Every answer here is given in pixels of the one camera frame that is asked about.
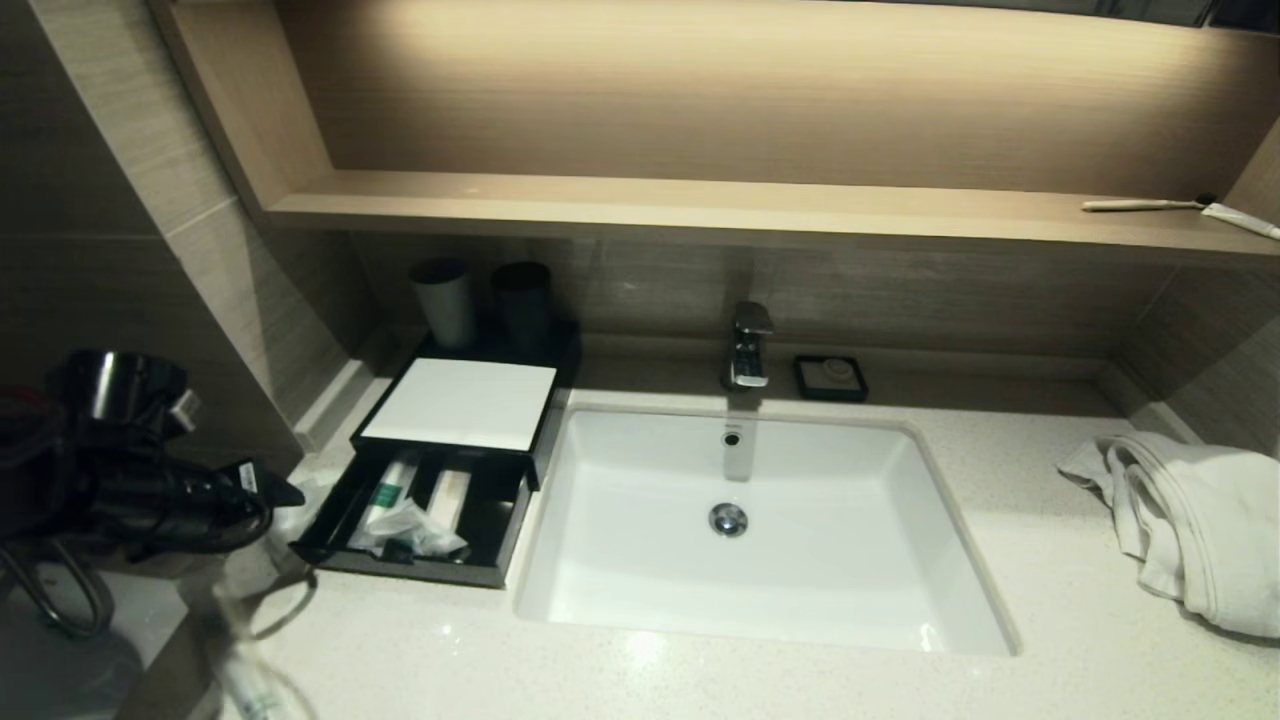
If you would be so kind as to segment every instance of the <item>gray cup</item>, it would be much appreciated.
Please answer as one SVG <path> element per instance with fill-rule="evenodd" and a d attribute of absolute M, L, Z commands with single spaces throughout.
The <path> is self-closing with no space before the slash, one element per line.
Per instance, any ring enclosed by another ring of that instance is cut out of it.
<path fill-rule="evenodd" d="M 463 350 L 476 341 L 476 313 L 471 301 L 471 273 L 456 258 L 419 263 L 408 274 L 435 343 Z"/>

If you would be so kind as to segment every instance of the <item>wooden shelf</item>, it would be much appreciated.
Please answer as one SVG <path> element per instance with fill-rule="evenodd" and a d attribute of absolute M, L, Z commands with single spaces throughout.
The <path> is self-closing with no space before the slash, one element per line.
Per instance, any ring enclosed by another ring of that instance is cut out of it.
<path fill-rule="evenodd" d="M 275 225 L 1280 269 L 1192 210 L 1080 210 L 1234 184 L 1280 111 L 1271 38 L 873 3 L 150 4 Z M 744 33 L 707 31 L 726 13 Z"/>
<path fill-rule="evenodd" d="M 1048 192 L 337 170 L 268 208 L 280 225 L 673 241 L 1076 252 L 1280 266 L 1280 242 L 1193 210 L 1084 213 Z"/>

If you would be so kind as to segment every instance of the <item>cup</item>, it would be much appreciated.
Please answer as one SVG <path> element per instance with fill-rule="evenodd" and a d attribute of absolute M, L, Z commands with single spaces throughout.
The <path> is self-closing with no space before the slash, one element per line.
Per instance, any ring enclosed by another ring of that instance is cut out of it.
<path fill-rule="evenodd" d="M 516 351 L 547 352 L 552 328 L 552 272 L 540 263 L 512 263 L 489 278 L 498 314 Z"/>
<path fill-rule="evenodd" d="M 408 279 L 435 343 L 444 350 L 471 347 L 476 341 L 476 313 L 467 264 L 456 258 L 435 258 L 415 265 Z"/>

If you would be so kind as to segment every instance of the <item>speckled countertop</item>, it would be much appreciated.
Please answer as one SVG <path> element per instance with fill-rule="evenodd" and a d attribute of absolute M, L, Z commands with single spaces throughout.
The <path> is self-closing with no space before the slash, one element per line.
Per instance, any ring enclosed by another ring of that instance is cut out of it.
<path fill-rule="evenodd" d="M 680 363 L 589 364 L 571 405 L 723 413 L 707 374 Z M 516 618 L 511 591 L 329 571 L 262 655 L 320 717 L 344 720 L 1280 717 L 1280 650 L 1211 632 L 1143 592 L 1108 510 L 1055 473 L 1080 442 L 1132 429 L 1088 384 L 881 374 L 870 378 L 877 404 L 850 406 L 786 400 L 787 373 L 774 377 L 764 418 L 919 429 L 1012 624 L 1015 657 L 547 624 Z M 332 482 L 349 456 L 339 441 L 294 479 Z M 539 509 L 535 497 L 509 588 L 520 587 Z M 269 597 L 255 625 L 300 593 Z M 236 717 L 229 706 L 224 717 Z"/>

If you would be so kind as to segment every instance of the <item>soap dish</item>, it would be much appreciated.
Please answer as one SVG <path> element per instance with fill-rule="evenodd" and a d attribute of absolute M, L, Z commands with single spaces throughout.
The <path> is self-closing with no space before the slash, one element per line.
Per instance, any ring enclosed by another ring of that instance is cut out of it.
<path fill-rule="evenodd" d="M 796 388 L 805 400 L 867 402 L 867 378 L 852 357 L 799 355 L 795 369 Z"/>

